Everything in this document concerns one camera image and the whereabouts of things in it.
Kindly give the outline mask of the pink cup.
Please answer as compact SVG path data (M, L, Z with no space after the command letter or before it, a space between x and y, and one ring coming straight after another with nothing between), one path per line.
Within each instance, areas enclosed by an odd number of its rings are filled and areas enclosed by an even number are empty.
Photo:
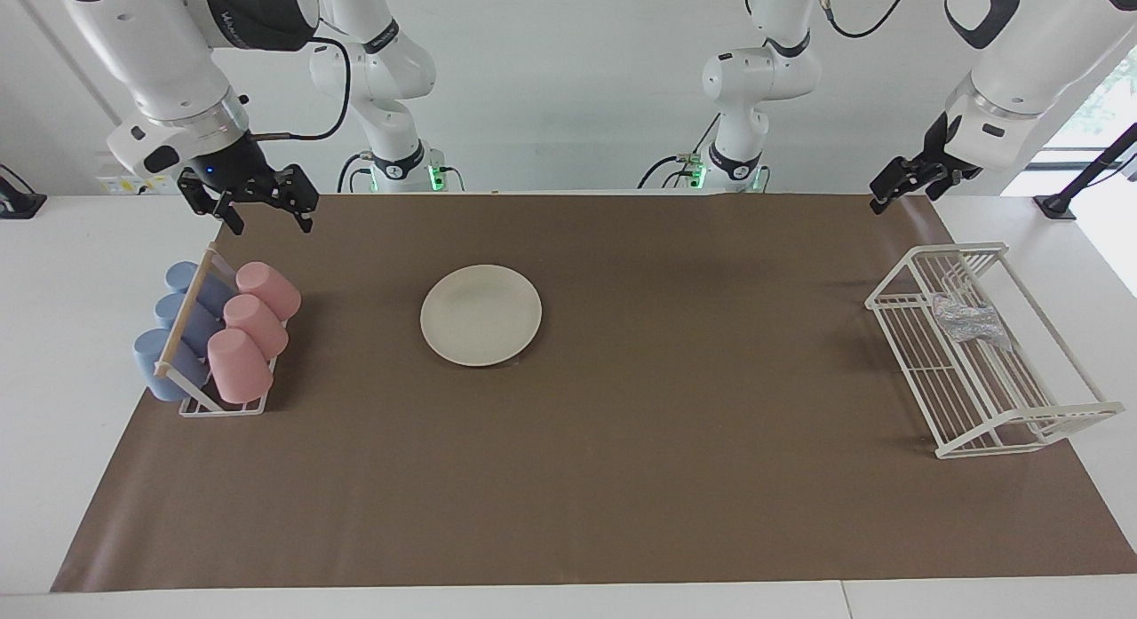
M211 335L207 360L222 401L252 403L269 393L273 375L267 360L243 330L224 329Z
M260 259L244 263L236 271L235 281L241 294L258 297L281 322L292 319L302 305L302 296L297 287L280 271Z
M247 333L264 360L276 360L289 342L285 327L267 303L251 294L239 294L224 304L223 320L230 329Z

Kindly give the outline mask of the clear plastic bag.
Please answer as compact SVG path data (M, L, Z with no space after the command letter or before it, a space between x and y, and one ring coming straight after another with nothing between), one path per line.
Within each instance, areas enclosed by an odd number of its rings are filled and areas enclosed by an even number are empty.
M951 340L982 340L1003 350L1013 350L1013 342L998 310L990 305L970 306L946 294L931 298L935 322Z

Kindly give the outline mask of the bright window opening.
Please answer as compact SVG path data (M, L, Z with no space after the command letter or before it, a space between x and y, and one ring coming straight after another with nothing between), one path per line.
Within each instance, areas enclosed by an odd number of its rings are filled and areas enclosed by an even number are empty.
M1093 89L1027 170L1081 170L1137 121L1137 46Z

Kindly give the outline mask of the round white plate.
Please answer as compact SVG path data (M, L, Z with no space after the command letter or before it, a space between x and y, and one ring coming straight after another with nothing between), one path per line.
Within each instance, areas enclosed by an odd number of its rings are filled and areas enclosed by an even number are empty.
M480 264L441 278L421 306L423 339L460 368L496 368L536 340L543 299L536 284L506 266Z

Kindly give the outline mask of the white wall outlet box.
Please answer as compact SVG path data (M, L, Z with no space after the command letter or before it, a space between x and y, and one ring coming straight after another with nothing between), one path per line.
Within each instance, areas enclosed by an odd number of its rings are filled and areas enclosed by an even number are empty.
M180 195L175 179L167 175L138 178L122 166L109 151L97 152L96 180L105 193L113 195Z

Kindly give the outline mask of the brown table mat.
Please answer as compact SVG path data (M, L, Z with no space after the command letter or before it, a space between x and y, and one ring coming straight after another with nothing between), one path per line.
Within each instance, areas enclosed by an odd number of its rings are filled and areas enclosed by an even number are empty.
M864 300L931 203L327 195L217 242L302 294L267 408L143 395L53 591L1137 572L1068 441L935 459ZM423 339L467 266L536 284L515 360Z

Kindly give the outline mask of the white cup holder rack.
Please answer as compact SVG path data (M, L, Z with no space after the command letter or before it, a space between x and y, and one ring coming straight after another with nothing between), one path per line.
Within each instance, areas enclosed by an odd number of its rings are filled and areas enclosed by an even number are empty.
M181 416L256 416L268 403L271 389L252 403L222 401L207 360L211 335L229 329L223 320L224 304L241 294L236 271L219 255L216 244L207 247L199 262L176 263L166 275L171 294L155 305L157 329L135 341L147 391L163 403L179 404ZM273 383L280 355L267 361Z

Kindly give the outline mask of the black table clamp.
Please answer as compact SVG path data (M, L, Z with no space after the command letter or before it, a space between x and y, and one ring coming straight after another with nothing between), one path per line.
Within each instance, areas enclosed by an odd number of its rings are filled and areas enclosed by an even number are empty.
M33 218L48 199L16 171L0 163L0 218Z

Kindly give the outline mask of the black clamp stand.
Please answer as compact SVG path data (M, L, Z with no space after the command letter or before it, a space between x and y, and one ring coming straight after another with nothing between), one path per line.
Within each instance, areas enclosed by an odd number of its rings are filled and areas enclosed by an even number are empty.
M1136 143L1137 122L1132 122L1132 125L1126 129L1117 138L1117 141L1109 145L1095 159L1088 163L1060 193L1036 195L1034 203L1041 211L1045 218L1051 218L1052 221L1074 221L1076 215L1072 211L1069 211L1069 207L1077 197L1077 193L1081 193L1086 187L1095 185L1105 170L1111 170L1112 167L1114 173L1117 173L1121 167L1124 167L1120 164L1119 158Z

